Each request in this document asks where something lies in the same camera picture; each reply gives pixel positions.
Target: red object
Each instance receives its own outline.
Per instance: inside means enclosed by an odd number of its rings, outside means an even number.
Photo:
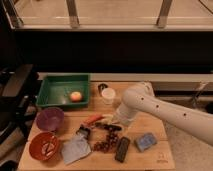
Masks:
[[[92,115],[84,121],[84,125],[89,126],[100,119],[103,119],[103,116],[101,114]]]
[[[50,159],[59,148],[58,138],[51,132],[42,132],[30,143],[29,152],[32,158],[40,161]]]

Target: brown bowl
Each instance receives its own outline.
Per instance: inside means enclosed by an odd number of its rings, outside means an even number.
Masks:
[[[59,140],[52,132],[36,135],[30,143],[29,152],[32,158],[40,161],[50,159],[59,148]]]

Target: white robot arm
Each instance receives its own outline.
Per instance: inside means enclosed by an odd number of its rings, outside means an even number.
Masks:
[[[138,83],[123,93],[115,119],[128,126],[138,111],[150,113],[213,145],[213,115],[157,99],[151,83]]]

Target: blue sponge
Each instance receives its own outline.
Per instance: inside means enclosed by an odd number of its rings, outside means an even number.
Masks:
[[[134,142],[140,152],[143,152],[144,150],[157,144],[157,139],[152,133],[146,133],[143,136],[136,138]]]

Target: carrot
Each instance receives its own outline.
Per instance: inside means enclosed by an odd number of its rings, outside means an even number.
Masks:
[[[101,114],[95,114],[95,115],[92,115],[92,116],[89,116],[84,122],[83,124],[86,125],[86,126],[89,126],[91,125],[92,123],[100,120],[100,119],[103,119],[103,116]]]

